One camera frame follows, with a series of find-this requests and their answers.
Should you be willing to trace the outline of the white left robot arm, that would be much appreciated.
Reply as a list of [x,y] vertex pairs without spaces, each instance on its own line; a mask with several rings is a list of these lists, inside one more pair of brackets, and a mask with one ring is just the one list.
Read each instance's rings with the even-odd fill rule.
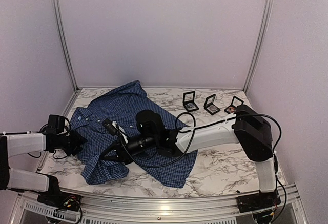
[[9,166],[9,158],[34,152],[62,150],[67,156],[77,155],[87,140],[66,125],[68,122],[64,116],[51,114],[47,124],[37,132],[1,133],[1,190],[34,191],[38,193],[38,202],[53,207],[68,206],[70,201],[80,199],[61,191],[55,176]]

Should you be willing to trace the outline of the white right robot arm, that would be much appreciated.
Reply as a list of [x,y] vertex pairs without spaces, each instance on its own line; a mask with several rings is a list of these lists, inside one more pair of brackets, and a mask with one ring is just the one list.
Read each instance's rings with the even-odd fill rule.
[[247,105],[235,108],[222,120],[202,126],[194,125],[167,129],[161,116],[151,110],[142,110],[136,114],[139,134],[128,137],[115,122],[105,119],[104,128],[117,141],[107,147],[100,155],[100,160],[130,164],[135,156],[147,149],[172,161],[158,165],[169,167],[181,161],[186,155],[199,149],[225,144],[241,144],[246,156],[255,163],[259,181],[259,193],[254,196],[254,203],[264,208],[276,194],[277,163],[272,144],[271,124],[268,115],[258,114]]

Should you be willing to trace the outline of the blue plaid shirt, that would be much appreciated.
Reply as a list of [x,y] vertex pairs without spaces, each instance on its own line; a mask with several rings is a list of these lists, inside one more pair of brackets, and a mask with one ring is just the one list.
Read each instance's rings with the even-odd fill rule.
[[[128,175],[129,169],[125,163],[100,158],[105,149],[117,143],[117,136],[111,135],[103,126],[103,122],[106,119],[115,121],[129,138],[138,137],[141,133],[137,127],[136,115],[143,110],[157,113],[164,128],[168,130],[185,126],[174,115],[152,102],[138,80],[112,89],[92,100],[85,108],[76,108],[71,118],[71,126],[87,140],[77,155],[85,164],[81,175],[87,184],[104,184]],[[182,188],[193,169],[196,157],[197,151],[193,151],[184,157],[168,158],[152,147],[139,155],[130,154],[129,161],[138,161],[143,165],[142,169],[164,186]]]

